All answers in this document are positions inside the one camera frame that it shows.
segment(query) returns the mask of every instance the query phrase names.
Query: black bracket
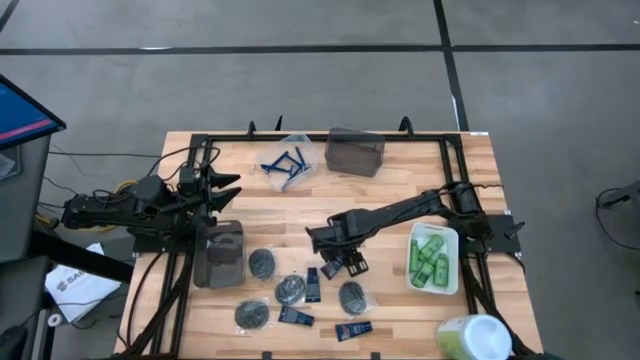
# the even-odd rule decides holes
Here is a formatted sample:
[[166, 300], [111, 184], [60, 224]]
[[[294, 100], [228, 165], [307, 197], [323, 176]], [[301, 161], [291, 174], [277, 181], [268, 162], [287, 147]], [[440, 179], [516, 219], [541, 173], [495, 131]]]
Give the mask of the black bracket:
[[278, 118], [278, 123], [276, 124], [276, 128], [274, 130], [275, 131], [282, 130], [282, 115], [280, 115], [280, 117]]
[[249, 130], [247, 131], [247, 137], [249, 139], [253, 139], [256, 135], [254, 134], [256, 132], [256, 123], [254, 123], [253, 121], [249, 121]]
[[413, 139], [413, 136], [415, 135], [413, 132], [413, 124], [408, 116], [402, 118], [398, 131], [406, 131], [409, 139]]

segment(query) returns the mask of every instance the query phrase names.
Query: white tray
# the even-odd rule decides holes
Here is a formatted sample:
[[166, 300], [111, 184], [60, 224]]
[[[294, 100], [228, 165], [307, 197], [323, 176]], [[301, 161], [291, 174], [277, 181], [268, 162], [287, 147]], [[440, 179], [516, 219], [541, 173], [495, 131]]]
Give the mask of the white tray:
[[[433, 284], [433, 276], [424, 284], [423, 288], [417, 288], [411, 284], [412, 274], [409, 274], [409, 262], [411, 257], [411, 239], [418, 241], [418, 248], [423, 247], [431, 235], [440, 235], [444, 239], [444, 245], [438, 250], [438, 254], [446, 253], [449, 259], [449, 282], [446, 288]], [[458, 291], [458, 233], [452, 228], [431, 224], [417, 223], [413, 225], [407, 241], [407, 263], [405, 264], [405, 276], [407, 286], [434, 294], [453, 295]]]

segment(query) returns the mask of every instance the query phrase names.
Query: yellow cable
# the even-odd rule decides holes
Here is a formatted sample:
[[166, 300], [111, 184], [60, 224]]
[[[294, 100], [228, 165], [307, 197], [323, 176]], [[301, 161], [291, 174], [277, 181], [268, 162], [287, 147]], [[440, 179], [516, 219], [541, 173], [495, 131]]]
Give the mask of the yellow cable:
[[[125, 186], [133, 185], [135, 183], [136, 183], [135, 180], [125, 180], [125, 181], [123, 181], [123, 182], [120, 183], [120, 185], [116, 186], [115, 193], [117, 194], [119, 191], [124, 189]], [[42, 216], [40, 214], [36, 214], [36, 219], [47, 223], [47, 225], [50, 224], [49, 219], [45, 218], [44, 216]], [[109, 226], [106, 226], [106, 227], [92, 227], [92, 228], [87, 228], [87, 229], [69, 229], [69, 230], [83, 231], [83, 232], [105, 233], [105, 232], [108, 232], [108, 231], [111, 231], [111, 230], [115, 229], [116, 227], [117, 227], [116, 225], [109, 225]]]

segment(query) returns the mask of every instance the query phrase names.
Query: white paper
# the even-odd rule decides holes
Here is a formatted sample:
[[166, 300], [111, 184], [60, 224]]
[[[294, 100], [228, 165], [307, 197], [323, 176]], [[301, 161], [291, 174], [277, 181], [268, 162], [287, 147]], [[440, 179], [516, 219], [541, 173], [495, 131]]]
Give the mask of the white paper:
[[[99, 243], [90, 245], [87, 250], [104, 255]], [[56, 304], [87, 303], [107, 297], [120, 287], [120, 283], [87, 274], [82, 270], [58, 265], [47, 274], [45, 287]], [[68, 322], [75, 322], [99, 303], [99, 301], [95, 301], [87, 305], [61, 305], [59, 307]]]

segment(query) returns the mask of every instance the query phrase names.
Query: gray floor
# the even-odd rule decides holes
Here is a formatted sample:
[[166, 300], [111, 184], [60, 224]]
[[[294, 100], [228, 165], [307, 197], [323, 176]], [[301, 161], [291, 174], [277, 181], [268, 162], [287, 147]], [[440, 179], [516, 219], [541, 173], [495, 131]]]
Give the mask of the gray floor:
[[[8, 0], [0, 0], [5, 5]], [[640, 3], [447, 0], [454, 44], [640, 43]], [[431, 1], [21, 0], [0, 48], [438, 43]], [[640, 257], [597, 226], [594, 196], [640, 178], [640, 52], [456, 54], [471, 130], [489, 131], [509, 206], [527, 222], [527, 282], [545, 349], [567, 359], [640, 352]], [[3, 73], [69, 124], [67, 151], [158, 153], [169, 130], [342, 125], [457, 128], [440, 53], [2, 56]], [[47, 175], [89, 191], [144, 174], [150, 161], [50, 157]], [[69, 194], [45, 184], [43, 201]], [[603, 214], [640, 247], [628, 206]], [[130, 239], [103, 241], [125, 258]], [[123, 301], [100, 305], [91, 330], [62, 327], [54, 359], [107, 356]]]

